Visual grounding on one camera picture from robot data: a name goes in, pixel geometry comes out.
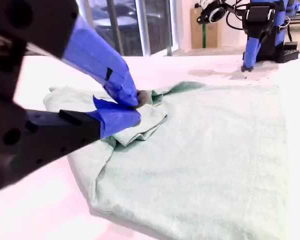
blue tape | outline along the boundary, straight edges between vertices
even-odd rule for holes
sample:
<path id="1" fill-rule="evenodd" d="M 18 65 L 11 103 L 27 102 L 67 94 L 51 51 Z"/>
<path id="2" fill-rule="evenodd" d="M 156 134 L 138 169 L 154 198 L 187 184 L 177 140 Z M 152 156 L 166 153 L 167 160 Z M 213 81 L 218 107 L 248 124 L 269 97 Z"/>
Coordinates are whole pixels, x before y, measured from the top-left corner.
<path id="1" fill-rule="evenodd" d="M 261 44 L 258 38 L 249 37 L 246 42 L 243 66 L 246 68 L 252 68 L 257 59 L 258 52 L 260 50 Z"/>
<path id="2" fill-rule="evenodd" d="M 96 111 L 86 112 L 100 122 L 100 138 L 106 138 L 124 129 L 137 125 L 141 120 L 139 112 L 132 108 L 93 97 Z"/>

table surface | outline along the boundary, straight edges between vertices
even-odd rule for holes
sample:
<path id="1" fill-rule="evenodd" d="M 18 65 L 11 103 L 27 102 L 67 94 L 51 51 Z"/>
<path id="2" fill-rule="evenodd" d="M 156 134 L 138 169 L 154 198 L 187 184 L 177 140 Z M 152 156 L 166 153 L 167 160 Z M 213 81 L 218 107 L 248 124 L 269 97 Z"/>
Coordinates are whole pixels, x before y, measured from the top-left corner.
<path id="1" fill-rule="evenodd" d="M 286 117 L 289 150 L 288 239 L 300 239 L 300 58 L 285 64 L 264 62 L 242 73 L 241 55 L 128 57 L 138 89 L 180 81 L 209 85 L 277 85 Z M 89 76 L 43 56 L 23 62 L 15 101 L 45 110 L 49 87 L 102 90 Z M 90 215 L 65 157 L 0 191 L 0 240 L 151 240 L 146 235 Z"/>

fabric fold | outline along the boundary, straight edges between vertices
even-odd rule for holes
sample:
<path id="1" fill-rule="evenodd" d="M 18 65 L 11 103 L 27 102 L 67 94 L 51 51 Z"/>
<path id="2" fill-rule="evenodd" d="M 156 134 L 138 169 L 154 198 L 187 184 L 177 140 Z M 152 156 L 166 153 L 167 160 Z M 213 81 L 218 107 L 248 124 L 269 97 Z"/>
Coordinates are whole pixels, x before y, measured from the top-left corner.
<path id="1" fill-rule="evenodd" d="M 278 87 L 181 82 L 148 93 L 139 124 L 68 156 L 89 206 L 171 240 L 285 240 Z M 110 101 L 65 87 L 44 103 L 89 112 L 93 95 Z"/>

